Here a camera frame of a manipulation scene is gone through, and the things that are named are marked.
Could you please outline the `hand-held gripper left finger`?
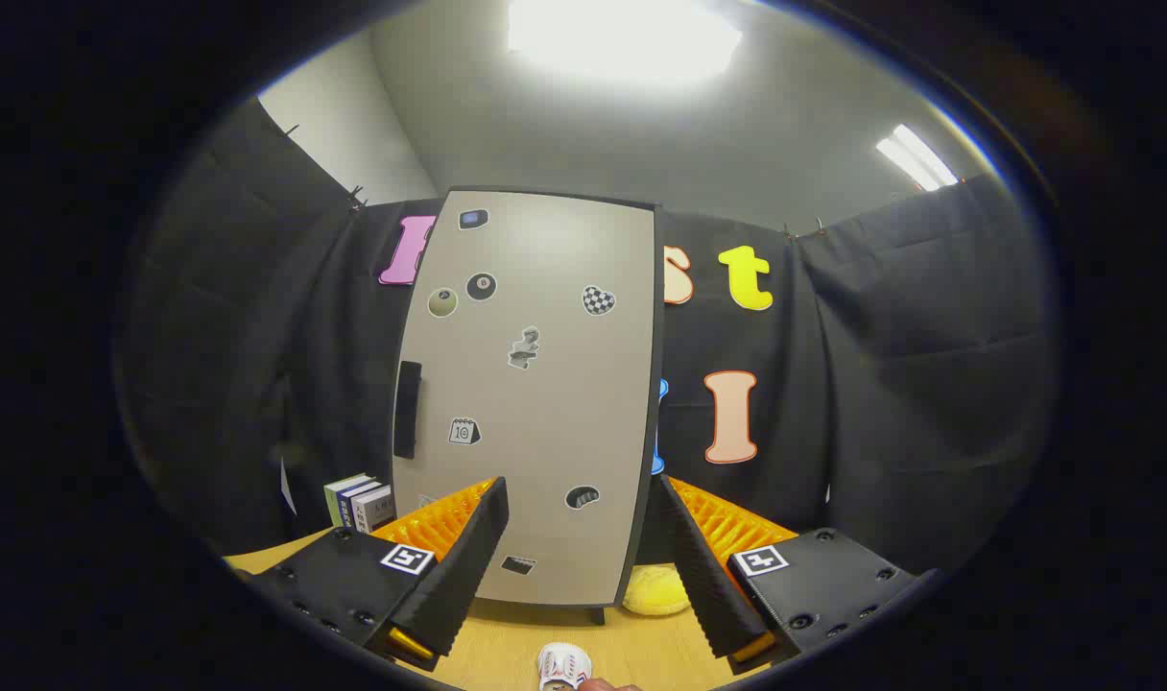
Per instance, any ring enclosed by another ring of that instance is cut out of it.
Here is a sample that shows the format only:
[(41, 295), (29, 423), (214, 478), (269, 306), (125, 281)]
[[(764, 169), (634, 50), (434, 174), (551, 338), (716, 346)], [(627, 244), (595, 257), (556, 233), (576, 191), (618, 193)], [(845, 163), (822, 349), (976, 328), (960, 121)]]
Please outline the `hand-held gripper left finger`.
[(503, 476), (386, 526), (334, 528), (243, 582), (370, 655), (429, 672), (448, 655), (508, 525)]

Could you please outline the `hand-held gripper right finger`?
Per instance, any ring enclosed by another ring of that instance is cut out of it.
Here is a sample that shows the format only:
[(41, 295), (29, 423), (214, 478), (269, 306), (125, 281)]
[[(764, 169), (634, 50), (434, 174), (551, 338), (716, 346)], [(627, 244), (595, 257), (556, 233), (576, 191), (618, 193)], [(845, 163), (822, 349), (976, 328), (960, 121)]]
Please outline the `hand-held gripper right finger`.
[(682, 480), (656, 479), (658, 524), (703, 635), (733, 672), (808, 663), (939, 587), (836, 528), (789, 530)]

